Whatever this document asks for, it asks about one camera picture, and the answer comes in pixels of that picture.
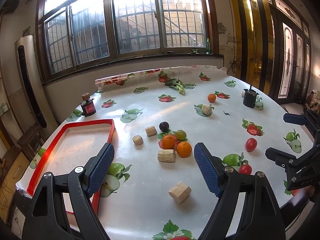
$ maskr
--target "air conditioner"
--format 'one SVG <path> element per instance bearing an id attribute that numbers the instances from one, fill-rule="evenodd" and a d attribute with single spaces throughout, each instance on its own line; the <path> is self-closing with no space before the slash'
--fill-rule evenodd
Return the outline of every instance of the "air conditioner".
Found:
<path id="1" fill-rule="evenodd" d="M 43 136 L 46 137 L 44 139 L 47 139 L 58 125 L 42 88 L 32 35 L 18 39 L 14 46 L 22 90 L 34 119 L 40 125 Z"/>

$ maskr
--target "fruit print tablecloth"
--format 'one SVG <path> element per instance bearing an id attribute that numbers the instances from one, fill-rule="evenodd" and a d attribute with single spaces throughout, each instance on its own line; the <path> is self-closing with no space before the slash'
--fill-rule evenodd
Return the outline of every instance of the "fruit print tablecloth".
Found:
<path id="1" fill-rule="evenodd" d="M 244 106 L 241 92 L 249 85 L 227 76 L 225 68 L 196 65 L 150 70 L 103 78 L 96 85 L 99 92 L 92 95 L 96 114 L 83 117 L 79 106 L 67 121 L 115 122 L 114 163 L 121 165 L 115 165 L 110 172 L 111 189 L 102 190 L 98 211 L 111 239 L 197 239 L 217 203 L 193 153 L 187 158 L 177 156 L 174 163 L 157 160 L 159 140 L 164 135 L 159 123 L 163 121 L 169 123 L 170 134 L 184 130 L 192 146 L 203 142 L 212 155 L 222 160 L 234 153 L 239 155 L 240 164 L 248 162 L 252 166 L 252 173 L 263 171 L 280 207 L 296 194 L 285 191 L 284 169 L 268 160 L 265 150 L 274 147 L 299 157 L 311 148 L 312 142 L 300 126 L 285 123 L 285 111 L 261 91 L 257 90 L 260 95 L 255 109 Z M 214 103 L 207 100 L 210 93 L 217 97 Z M 211 104 L 211 114 L 202 113 L 203 104 Z M 157 128 L 158 135 L 147 137 L 144 129 L 151 125 Z M 144 140 L 140 146 L 132 141 L 137 134 Z M 249 138 L 258 141 L 250 153 L 244 147 Z M 28 168 L 17 183 L 20 189 L 25 190 L 32 171 Z M 192 189 L 181 204 L 168 194 L 179 181 Z M 229 234 L 236 231 L 243 200 L 241 194 Z"/>

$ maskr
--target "screw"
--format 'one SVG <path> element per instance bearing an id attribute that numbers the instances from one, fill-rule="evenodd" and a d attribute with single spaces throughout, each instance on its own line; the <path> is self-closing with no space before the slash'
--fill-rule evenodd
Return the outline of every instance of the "screw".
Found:
<path id="1" fill-rule="evenodd" d="M 45 179 L 49 178 L 51 176 L 51 173 L 50 172 L 46 172 L 45 174 L 43 174 L 43 177 Z"/>
<path id="2" fill-rule="evenodd" d="M 230 166 L 226 166 L 226 167 L 224 168 L 224 170 L 225 170 L 226 172 L 228 172 L 228 173 L 233 172 L 233 168 L 230 167 Z"/>
<path id="3" fill-rule="evenodd" d="M 262 172 L 262 171 L 258 171 L 257 172 L 257 175 L 260 177 L 260 178 L 263 178 L 265 176 L 265 174 Z"/>
<path id="4" fill-rule="evenodd" d="M 83 167 L 81 167 L 81 166 L 75 168 L 76 173 L 80 173 L 82 171 L 83 171 Z"/>

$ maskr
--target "black jar with red label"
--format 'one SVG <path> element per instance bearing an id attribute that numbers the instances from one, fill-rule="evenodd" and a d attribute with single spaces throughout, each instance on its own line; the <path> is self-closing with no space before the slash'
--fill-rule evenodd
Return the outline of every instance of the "black jar with red label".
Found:
<path id="1" fill-rule="evenodd" d="M 90 99 L 89 93 L 85 93 L 82 95 L 83 102 L 80 104 L 82 107 L 82 115 L 90 116 L 95 114 L 96 108 L 93 104 L 93 99 Z"/>

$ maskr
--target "small orange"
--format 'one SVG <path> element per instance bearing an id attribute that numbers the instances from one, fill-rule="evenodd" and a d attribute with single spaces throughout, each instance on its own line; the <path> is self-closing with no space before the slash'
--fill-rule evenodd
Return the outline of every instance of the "small orange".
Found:
<path id="1" fill-rule="evenodd" d="M 216 95 L 215 94 L 209 94 L 208 95 L 208 101 L 210 102 L 210 103 L 213 103 L 214 101 L 216 101 Z"/>
<path id="2" fill-rule="evenodd" d="M 177 153 L 180 157 L 189 157 L 192 152 L 192 147 L 188 142 L 181 142 L 177 146 Z"/>
<path id="3" fill-rule="evenodd" d="M 173 150 L 176 145 L 176 139 L 172 135 L 165 135 L 162 138 L 162 149 L 164 150 Z"/>

